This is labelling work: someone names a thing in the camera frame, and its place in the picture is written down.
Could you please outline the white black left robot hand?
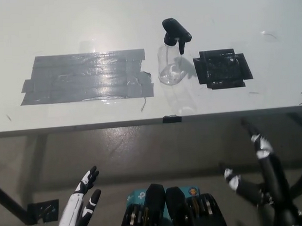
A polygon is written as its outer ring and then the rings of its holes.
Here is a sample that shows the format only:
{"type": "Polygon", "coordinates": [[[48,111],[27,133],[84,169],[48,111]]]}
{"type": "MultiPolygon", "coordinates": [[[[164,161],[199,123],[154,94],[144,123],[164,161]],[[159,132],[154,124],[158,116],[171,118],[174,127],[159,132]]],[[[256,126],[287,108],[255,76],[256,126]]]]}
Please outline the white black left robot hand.
{"type": "Polygon", "coordinates": [[[100,199],[101,190],[96,189],[87,204],[84,204],[84,196],[94,186],[98,175],[99,171],[97,167],[93,166],[81,178],[76,189],[68,199],[58,226],[88,226],[100,199]]]}

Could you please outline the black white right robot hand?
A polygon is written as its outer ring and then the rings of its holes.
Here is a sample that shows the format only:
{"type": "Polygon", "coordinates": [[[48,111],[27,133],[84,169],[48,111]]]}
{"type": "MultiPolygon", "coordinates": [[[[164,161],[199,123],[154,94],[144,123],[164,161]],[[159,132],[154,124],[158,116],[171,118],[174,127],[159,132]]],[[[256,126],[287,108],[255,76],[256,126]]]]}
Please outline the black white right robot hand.
{"type": "Polygon", "coordinates": [[[219,168],[227,184],[237,195],[257,207],[264,204],[285,208],[293,205],[288,181],[272,145],[253,124],[245,120],[242,120],[241,124],[254,145],[264,182],[249,182],[241,175],[235,174],[232,168],[220,163],[219,168]]]}

